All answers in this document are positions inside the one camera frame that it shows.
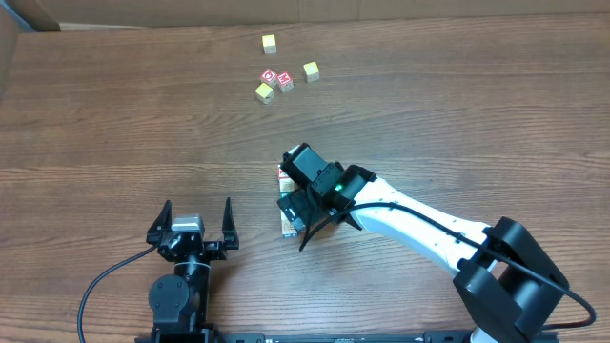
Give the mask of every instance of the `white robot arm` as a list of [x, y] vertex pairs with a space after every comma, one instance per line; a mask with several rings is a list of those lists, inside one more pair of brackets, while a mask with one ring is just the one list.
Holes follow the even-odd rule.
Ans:
[[[502, 217], [492, 227], [443, 213], [360, 166], [344, 169], [338, 162], [325, 162], [306, 143], [286, 152], [280, 168], [300, 187], [277, 201], [297, 229], [308, 232], [304, 223], [329, 213], [327, 221], [344, 220], [391, 237], [449, 273], [478, 325], [470, 336], [472, 343], [533, 342], [561, 298], [578, 297], [518, 222]], [[306, 234], [301, 249], [319, 229], [318, 225]], [[490, 271], [498, 259], [510, 265], [496, 279]], [[595, 312], [590, 313], [592, 322]]]
[[[392, 202], [406, 206], [479, 244], [482, 244], [487, 238], [483, 230], [490, 227], [485, 223], [460, 219], [424, 205], [397, 191], [380, 177], [373, 182], [368, 182], [354, 198], [354, 202], [355, 205]], [[470, 259], [477, 252], [476, 248], [431, 227], [430, 224], [407, 212], [389, 208], [369, 208], [353, 211], [350, 215], [363, 230], [395, 239], [430, 258], [452, 277], [459, 272], [459, 260]]]

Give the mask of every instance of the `wooden block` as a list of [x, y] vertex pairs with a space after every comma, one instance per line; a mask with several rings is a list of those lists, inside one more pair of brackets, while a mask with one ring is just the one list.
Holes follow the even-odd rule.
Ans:
[[263, 36], [263, 50], [265, 51], [265, 53], [277, 52], [277, 45], [275, 44], [274, 34]]
[[[286, 172], [284, 172], [279, 166], [277, 166], [277, 179], [279, 180], [279, 197], [288, 196], [291, 192], [298, 189], [298, 185], [291, 179]], [[298, 231], [295, 229], [293, 224], [290, 223], [288, 218], [282, 210], [279, 211], [279, 217], [281, 220], [282, 236], [284, 237], [296, 237]]]
[[260, 75], [260, 82], [266, 83], [271, 88], [277, 84], [277, 73], [275, 71], [267, 69]]
[[284, 71], [277, 76], [277, 82], [282, 92], [289, 91], [295, 87], [295, 82], [287, 71]]
[[313, 82], [320, 79], [320, 70], [317, 68], [315, 62], [308, 63], [303, 66], [305, 69], [305, 75], [307, 76], [307, 82]]
[[271, 99], [274, 98], [274, 89], [265, 83], [260, 84], [256, 89], [256, 97], [263, 104], [267, 105], [271, 102]]

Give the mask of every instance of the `wood grain surface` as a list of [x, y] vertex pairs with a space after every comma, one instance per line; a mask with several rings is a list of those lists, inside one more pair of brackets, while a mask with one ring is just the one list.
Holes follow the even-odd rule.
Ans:
[[[267, 68], [295, 88], [265, 106]], [[340, 226], [299, 253], [280, 236], [276, 164], [300, 142], [459, 217], [517, 219], [599, 311], [562, 342], [610, 341], [608, 15], [22, 35], [1, 106], [0, 341], [76, 342], [82, 293], [147, 248], [165, 199], [217, 238], [227, 196], [241, 250], [213, 265], [223, 331], [471, 328], [450, 277], [390, 239]], [[146, 334], [171, 271], [151, 254], [101, 282], [89, 341]], [[564, 299], [550, 321], [585, 316]]]

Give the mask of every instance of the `red and white block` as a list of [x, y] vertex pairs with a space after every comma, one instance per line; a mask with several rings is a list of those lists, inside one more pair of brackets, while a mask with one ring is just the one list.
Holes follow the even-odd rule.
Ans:
[[277, 76], [277, 83], [282, 92], [289, 91], [295, 87], [295, 82], [287, 71], [284, 71]]
[[266, 83], [271, 88], [275, 87], [277, 84], [277, 73], [272, 70], [266, 70], [260, 75], [260, 82]]

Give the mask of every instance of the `cardboard wall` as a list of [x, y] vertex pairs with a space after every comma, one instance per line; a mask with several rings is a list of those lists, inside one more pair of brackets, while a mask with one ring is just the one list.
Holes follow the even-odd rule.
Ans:
[[610, 0], [10, 0], [37, 28], [179, 27], [610, 12]]
[[9, 78], [17, 36], [21, 32], [23, 29], [12, 19], [7, 10], [0, 6], [0, 100]]
[[7, 4], [35, 30], [59, 30], [57, 21], [47, 13], [38, 0], [6, 0]]

